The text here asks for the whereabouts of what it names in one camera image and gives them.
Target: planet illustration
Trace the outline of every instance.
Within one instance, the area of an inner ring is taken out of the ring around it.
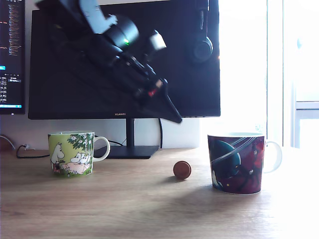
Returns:
[[[236,165],[241,163],[239,153],[236,153],[235,147],[224,141],[214,142],[214,154],[212,155],[212,168],[217,178],[229,178],[238,173]]]

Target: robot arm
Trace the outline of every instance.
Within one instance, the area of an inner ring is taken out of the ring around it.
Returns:
[[[169,112],[166,119],[181,123],[181,116],[167,95],[167,81],[148,64],[154,52],[166,47],[157,31],[145,46],[145,60],[141,64],[126,52],[139,36],[137,27],[128,18],[105,17],[96,0],[36,0],[35,3],[114,86],[130,94],[141,108],[153,98],[161,97]]]

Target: mug handle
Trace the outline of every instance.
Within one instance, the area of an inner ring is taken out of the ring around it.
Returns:
[[[283,161],[283,152],[282,152],[281,147],[279,146],[279,144],[277,144],[276,142],[267,140],[266,144],[265,144],[265,147],[268,144],[270,144],[270,143],[273,143],[275,145],[275,148],[276,148],[276,151],[277,151],[277,159],[276,159],[276,162],[275,162],[273,168],[270,171],[266,171],[264,173],[274,172],[275,170],[277,170],[279,168],[279,166],[281,165],[281,162]]]
[[[105,154],[104,154],[102,157],[100,157],[100,158],[95,158],[95,157],[93,157],[93,162],[100,162],[100,161],[106,159],[106,157],[109,156],[109,153],[110,153],[110,150],[111,150],[110,142],[109,142],[105,137],[101,137],[101,136],[95,137],[94,140],[93,140],[93,142],[96,142],[96,141],[98,141],[99,139],[102,139],[102,140],[105,141],[106,147],[107,147],[107,148],[106,148],[106,152],[105,152]]]

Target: green mug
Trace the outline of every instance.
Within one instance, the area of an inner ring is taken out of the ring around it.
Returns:
[[[52,172],[56,175],[73,177],[92,173],[93,162],[109,155],[110,143],[105,137],[95,137],[92,131],[65,131],[49,133],[49,152]],[[107,145],[106,153],[93,157],[94,142],[102,139]]]

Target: black headphones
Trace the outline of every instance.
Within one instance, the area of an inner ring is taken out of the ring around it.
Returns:
[[[207,61],[213,53],[213,44],[207,36],[209,0],[196,0],[196,10],[200,21],[196,34],[196,40],[192,47],[192,59],[196,63]]]

